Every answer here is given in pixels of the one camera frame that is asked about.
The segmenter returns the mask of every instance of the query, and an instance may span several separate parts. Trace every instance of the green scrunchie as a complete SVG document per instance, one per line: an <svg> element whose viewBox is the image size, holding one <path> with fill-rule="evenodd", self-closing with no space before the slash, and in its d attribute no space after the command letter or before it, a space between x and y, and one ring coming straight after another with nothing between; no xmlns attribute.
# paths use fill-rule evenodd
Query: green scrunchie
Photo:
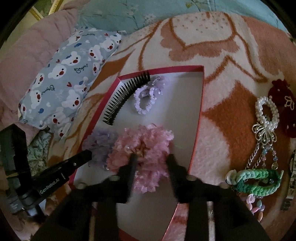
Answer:
<svg viewBox="0 0 296 241"><path fill-rule="evenodd" d="M281 184L281 179L284 171L278 174L276 170L272 169L246 169L239 171L237 173L236 182L237 184L233 186L233 189L238 192L244 192L247 194L253 193L255 196L268 196L274 193ZM247 179L274 179L274 184L266 187L261 187L258 185L245 184L244 181Z"/></svg>

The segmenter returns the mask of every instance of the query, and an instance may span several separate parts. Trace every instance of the blanket pattern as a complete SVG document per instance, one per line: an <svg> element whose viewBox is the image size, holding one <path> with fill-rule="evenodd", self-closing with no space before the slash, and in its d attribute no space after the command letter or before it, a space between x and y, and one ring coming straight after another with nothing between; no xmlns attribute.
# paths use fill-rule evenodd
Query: blanket pattern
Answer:
<svg viewBox="0 0 296 241"><path fill-rule="evenodd" d="M256 140L255 101L267 95L271 81L286 79L296 93L296 46L283 31L253 18L222 12L180 15L145 27L123 39L104 65L79 109L64 143L50 143L49 165L76 154L100 101L119 75L159 67L204 66L204 99L197 147L190 174L218 185L231 169L242 170ZM280 211L286 195L288 161L296 141L276 129L274 148L279 170L284 170L279 190L264 198L261 222L272 240L280 240L296 215L295 203ZM56 192L61 200L66 188ZM184 240L188 207L177 206L163 240Z"/></svg>

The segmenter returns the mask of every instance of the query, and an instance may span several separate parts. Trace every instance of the blue fish print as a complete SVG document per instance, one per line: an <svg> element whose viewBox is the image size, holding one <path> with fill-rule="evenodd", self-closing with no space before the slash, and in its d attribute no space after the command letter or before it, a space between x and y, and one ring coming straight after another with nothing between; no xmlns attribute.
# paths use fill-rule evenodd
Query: blue fish print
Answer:
<svg viewBox="0 0 296 241"><path fill-rule="evenodd" d="M82 45L82 43L78 43L78 44L74 45L74 48L79 47L80 45Z"/></svg>

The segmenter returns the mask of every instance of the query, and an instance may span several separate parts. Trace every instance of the comb teeth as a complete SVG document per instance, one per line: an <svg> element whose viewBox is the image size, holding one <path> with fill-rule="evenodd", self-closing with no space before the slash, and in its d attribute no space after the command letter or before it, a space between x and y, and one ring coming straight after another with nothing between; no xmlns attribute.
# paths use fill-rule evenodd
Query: comb teeth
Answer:
<svg viewBox="0 0 296 241"><path fill-rule="evenodd" d="M147 72L130 79L127 83L124 83L124 85L116 91L111 99L111 102L108 104L108 108L104 113L103 122L112 126L116 115L124 103L133 95L133 93L135 93L138 88L147 84L149 81L150 74Z"/></svg>

